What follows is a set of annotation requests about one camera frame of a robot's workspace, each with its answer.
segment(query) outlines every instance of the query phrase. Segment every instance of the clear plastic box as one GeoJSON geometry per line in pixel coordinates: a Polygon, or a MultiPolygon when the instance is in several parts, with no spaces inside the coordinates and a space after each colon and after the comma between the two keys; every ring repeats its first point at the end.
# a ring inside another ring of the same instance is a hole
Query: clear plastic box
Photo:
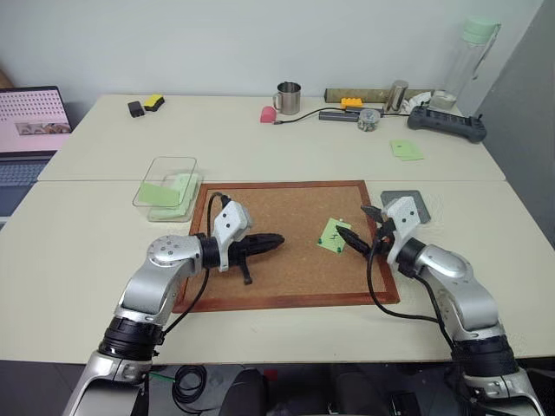
{"type": "Polygon", "coordinates": [[[140,182],[133,205],[148,221],[183,223],[193,216],[201,183],[195,158],[160,156],[140,182]]]}

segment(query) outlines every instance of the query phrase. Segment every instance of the water bottle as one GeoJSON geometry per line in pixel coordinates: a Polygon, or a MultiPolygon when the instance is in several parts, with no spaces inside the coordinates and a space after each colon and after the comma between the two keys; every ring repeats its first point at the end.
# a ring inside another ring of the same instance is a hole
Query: water bottle
{"type": "Polygon", "coordinates": [[[434,91],[430,107],[450,110],[467,83],[478,78],[477,71],[495,43],[499,22],[482,17],[469,17],[454,55],[453,66],[443,84],[434,91]]]}

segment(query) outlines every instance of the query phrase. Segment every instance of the laptop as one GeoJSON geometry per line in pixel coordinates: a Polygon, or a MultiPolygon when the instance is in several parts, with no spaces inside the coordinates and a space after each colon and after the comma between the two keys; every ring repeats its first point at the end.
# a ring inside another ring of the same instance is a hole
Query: laptop
{"type": "Polygon", "coordinates": [[[70,133],[57,87],[0,89],[0,224],[70,133]]]}

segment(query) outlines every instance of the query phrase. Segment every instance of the cork board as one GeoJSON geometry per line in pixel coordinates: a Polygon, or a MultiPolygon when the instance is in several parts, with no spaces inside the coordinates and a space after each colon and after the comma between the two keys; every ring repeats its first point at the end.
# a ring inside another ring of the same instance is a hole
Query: cork board
{"type": "MultiPolygon", "coordinates": [[[[247,259],[251,285],[243,284],[238,267],[225,273],[211,270],[195,311],[372,303],[365,259],[347,246],[341,254],[317,246],[329,218],[342,218],[361,238],[371,241],[375,223],[360,208],[370,204],[364,181],[203,184],[190,234],[206,232],[206,205],[216,191],[247,207],[254,221],[251,233],[276,232],[284,236],[285,242],[276,250],[247,259]]],[[[220,206],[219,202],[213,205],[213,217],[220,206]]],[[[399,302],[385,259],[374,262],[372,277],[381,302],[399,302]]],[[[204,273],[184,283],[173,312],[187,308],[203,278],[204,273]]]]}

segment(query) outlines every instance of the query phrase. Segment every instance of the pink eraser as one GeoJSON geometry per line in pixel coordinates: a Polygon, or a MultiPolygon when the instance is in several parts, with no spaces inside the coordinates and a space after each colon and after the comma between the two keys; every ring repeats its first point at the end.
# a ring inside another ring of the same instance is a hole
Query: pink eraser
{"type": "Polygon", "coordinates": [[[276,120],[276,109],[274,107],[264,107],[260,114],[261,123],[273,123],[276,120]]]}

